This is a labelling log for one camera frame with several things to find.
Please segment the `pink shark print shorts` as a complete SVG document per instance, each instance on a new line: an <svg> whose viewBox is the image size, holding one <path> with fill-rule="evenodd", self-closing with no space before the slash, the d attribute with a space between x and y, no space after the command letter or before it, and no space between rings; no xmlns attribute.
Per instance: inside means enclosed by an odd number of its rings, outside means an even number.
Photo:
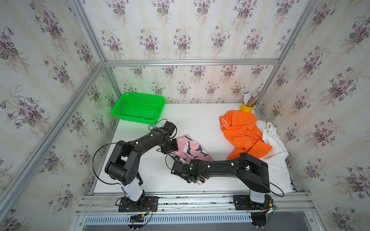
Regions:
<svg viewBox="0 0 370 231"><path fill-rule="evenodd" d="M212 156L188 134L176 138L176 141L178 151L173 152L176 162L189 164L191 160L195 159L214 161Z"/></svg>

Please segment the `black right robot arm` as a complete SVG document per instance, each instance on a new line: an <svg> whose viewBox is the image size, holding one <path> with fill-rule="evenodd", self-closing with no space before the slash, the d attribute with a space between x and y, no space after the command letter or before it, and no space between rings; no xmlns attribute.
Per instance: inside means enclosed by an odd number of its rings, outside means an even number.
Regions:
<svg viewBox="0 0 370 231"><path fill-rule="evenodd" d="M272 193L278 197L284 197L271 190L271 186L277 187L269 180L268 164L247 153L241 153L240 157L223 161L205 161L200 159L191 160L184 164L174 162L171 174L178 176L187 183L204 183L212 177L230 177L239 179L250 190L249 200L253 203L263 204L265 195Z"/></svg>

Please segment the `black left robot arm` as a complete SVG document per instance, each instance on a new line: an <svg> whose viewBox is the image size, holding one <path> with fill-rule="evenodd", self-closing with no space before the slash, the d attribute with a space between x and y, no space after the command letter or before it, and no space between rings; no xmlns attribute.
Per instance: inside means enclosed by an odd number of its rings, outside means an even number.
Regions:
<svg viewBox="0 0 370 231"><path fill-rule="evenodd" d="M177 141L174 138L176 134L177 127L165 119L163 126L154 126L141 138L114 143L114 149L104 172L116 181L115 184L120 185L128 201L140 205L144 203L145 192L138 181L141 179L138 172L141 156L156 146L160 147L160 152L164 155L178 151Z"/></svg>

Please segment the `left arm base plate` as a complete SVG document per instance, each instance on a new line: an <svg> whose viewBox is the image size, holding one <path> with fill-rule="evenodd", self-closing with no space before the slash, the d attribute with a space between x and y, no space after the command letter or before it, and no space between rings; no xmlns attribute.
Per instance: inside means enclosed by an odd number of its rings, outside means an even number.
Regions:
<svg viewBox="0 0 370 231"><path fill-rule="evenodd" d="M157 212L158 200L157 196L144 196L134 202L128 197L122 197L116 206L118 206L118 212Z"/></svg>

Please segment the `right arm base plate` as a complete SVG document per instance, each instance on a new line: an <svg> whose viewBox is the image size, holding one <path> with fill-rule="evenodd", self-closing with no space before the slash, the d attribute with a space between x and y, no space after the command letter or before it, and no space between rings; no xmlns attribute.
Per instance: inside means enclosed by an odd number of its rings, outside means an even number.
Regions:
<svg viewBox="0 0 370 231"><path fill-rule="evenodd" d="M273 199L265 193L251 191L246 195L233 195L236 210L267 211L273 207Z"/></svg>

